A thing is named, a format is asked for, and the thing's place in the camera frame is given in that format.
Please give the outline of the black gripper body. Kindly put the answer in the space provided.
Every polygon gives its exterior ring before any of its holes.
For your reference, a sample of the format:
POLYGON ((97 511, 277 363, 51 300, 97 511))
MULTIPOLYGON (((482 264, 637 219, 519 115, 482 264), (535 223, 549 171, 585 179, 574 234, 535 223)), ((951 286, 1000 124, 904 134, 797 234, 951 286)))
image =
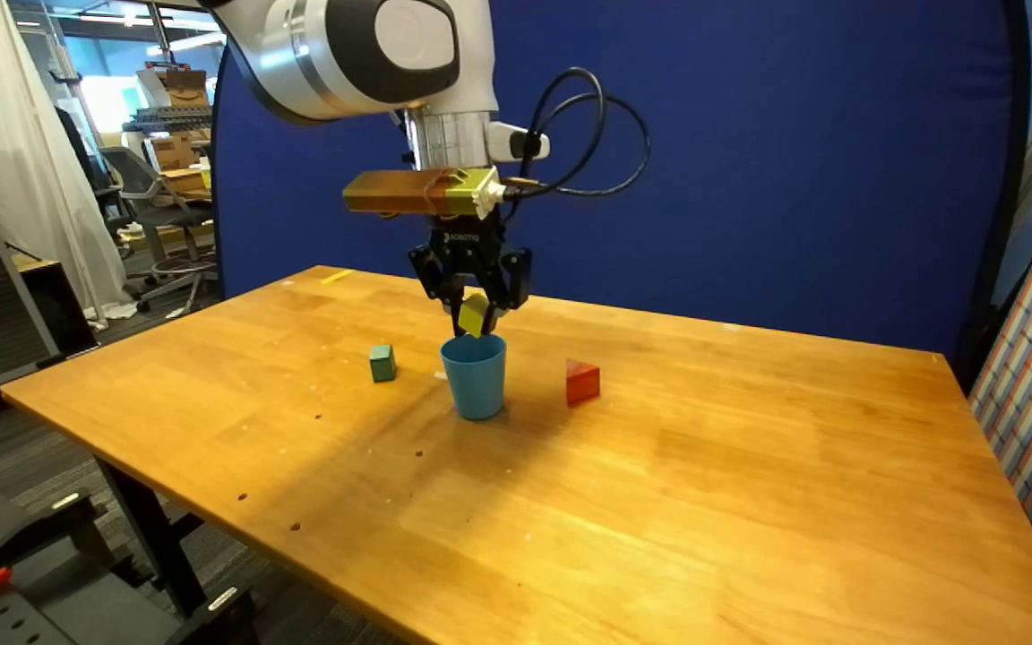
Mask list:
POLYGON ((482 286, 489 300, 531 295, 531 252, 512 248, 499 219, 435 219, 407 262, 421 291, 440 300, 456 300, 465 286, 482 286))

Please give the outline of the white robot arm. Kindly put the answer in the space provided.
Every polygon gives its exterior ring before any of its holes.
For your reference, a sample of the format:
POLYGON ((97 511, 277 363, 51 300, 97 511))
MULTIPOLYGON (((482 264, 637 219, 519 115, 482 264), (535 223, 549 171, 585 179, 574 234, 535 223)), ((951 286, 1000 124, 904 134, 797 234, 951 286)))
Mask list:
POLYGON ((487 0, 195 0, 253 91, 305 122, 400 115, 410 165, 358 171, 342 208, 421 216, 407 254, 456 336, 489 336, 531 291, 531 254, 505 243, 502 203, 526 190, 505 165, 552 151, 538 124, 499 122, 487 0))

